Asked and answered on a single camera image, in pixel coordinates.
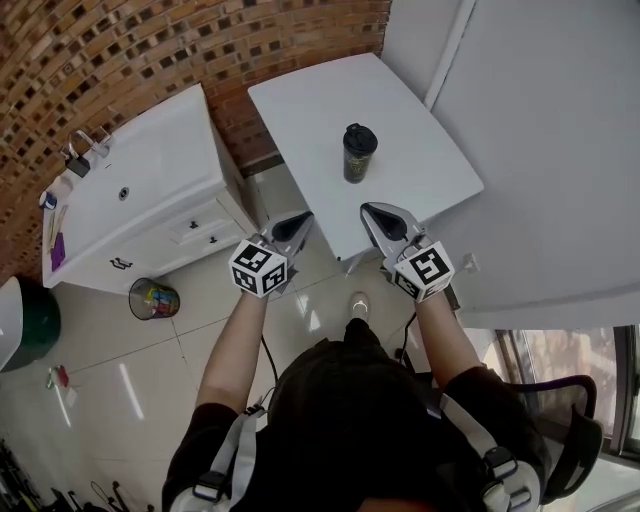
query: tile floor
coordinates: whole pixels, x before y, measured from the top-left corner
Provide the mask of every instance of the tile floor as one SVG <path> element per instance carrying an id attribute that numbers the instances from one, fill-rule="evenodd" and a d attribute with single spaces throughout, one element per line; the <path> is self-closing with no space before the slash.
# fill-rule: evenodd
<path id="1" fill-rule="evenodd" d="M 260 222 L 305 208 L 285 166 L 248 180 Z M 49 489 L 73 489 L 82 501 L 102 505 L 90 481 L 109 489 L 118 480 L 131 505 L 160 506 L 169 460 L 188 425 L 206 360 L 240 292 L 228 277 L 231 249 L 166 276 L 182 298 L 173 319 L 140 322 L 121 296 L 62 284 L 54 293 L 62 336 L 41 361 L 0 375 L 0 433 L 45 501 Z M 300 274 L 283 296 L 272 297 L 264 335 L 282 372 L 322 338 L 341 339 L 353 292 L 372 302 L 371 324 L 391 353 L 403 340 L 412 303 L 378 274 L 378 262 L 346 276 L 318 229 L 298 260 Z M 481 357 L 492 357 L 491 333 L 469 331 Z M 415 329 L 409 354 L 427 367 Z M 47 369 L 63 364 L 78 395 L 67 401 L 45 388 Z M 251 398 L 273 385 L 261 352 Z"/>

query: shoulder strap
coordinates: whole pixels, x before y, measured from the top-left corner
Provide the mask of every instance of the shoulder strap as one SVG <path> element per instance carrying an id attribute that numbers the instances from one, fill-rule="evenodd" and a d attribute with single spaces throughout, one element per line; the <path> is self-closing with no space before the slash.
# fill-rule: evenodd
<path id="1" fill-rule="evenodd" d="M 257 421 L 265 412 L 263 407 L 254 405 L 235 419 L 211 469 L 193 488 L 194 496 L 217 505 L 227 501 L 224 490 L 231 483 L 229 506 L 233 507 L 244 497 L 255 468 Z M 232 463 L 233 475 L 229 474 Z"/>
<path id="2" fill-rule="evenodd" d="M 467 438 L 485 465 L 488 482 L 482 501 L 489 512 L 533 512 L 540 503 L 540 480 L 531 465 L 516 460 L 453 398 L 443 393 L 440 408 Z"/>

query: white sink vanity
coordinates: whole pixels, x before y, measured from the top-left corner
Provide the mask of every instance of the white sink vanity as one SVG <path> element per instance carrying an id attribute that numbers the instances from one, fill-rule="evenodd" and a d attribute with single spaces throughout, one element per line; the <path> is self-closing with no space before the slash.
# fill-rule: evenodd
<path id="1" fill-rule="evenodd" d="M 161 276 L 256 231 L 200 85 L 122 126 L 107 145 L 105 158 L 84 155 L 91 166 L 84 178 L 65 171 L 73 190 L 44 212 L 45 287 L 68 282 L 126 294 L 140 277 Z M 64 205 L 66 256 L 53 271 L 50 222 Z"/>

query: black mesh chair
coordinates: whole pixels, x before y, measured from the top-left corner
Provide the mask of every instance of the black mesh chair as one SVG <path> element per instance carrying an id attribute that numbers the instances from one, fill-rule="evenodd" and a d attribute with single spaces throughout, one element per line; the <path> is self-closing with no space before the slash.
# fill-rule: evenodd
<path id="1" fill-rule="evenodd" d="M 596 385 L 587 375 L 537 384 L 509 384 L 531 414 L 551 457 L 546 505 L 574 493 L 593 469 L 602 447 L 602 426 L 593 419 Z"/>

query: sneaker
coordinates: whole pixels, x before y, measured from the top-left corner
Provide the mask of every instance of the sneaker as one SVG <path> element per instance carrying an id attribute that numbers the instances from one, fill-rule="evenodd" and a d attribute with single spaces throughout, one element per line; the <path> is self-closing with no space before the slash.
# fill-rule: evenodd
<path id="1" fill-rule="evenodd" d="M 351 319 L 359 318 L 367 322 L 369 320 L 369 311 L 371 306 L 369 304 L 369 297 L 362 292 L 356 292 L 352 295 L 351 301 L 349 301 Z"/>

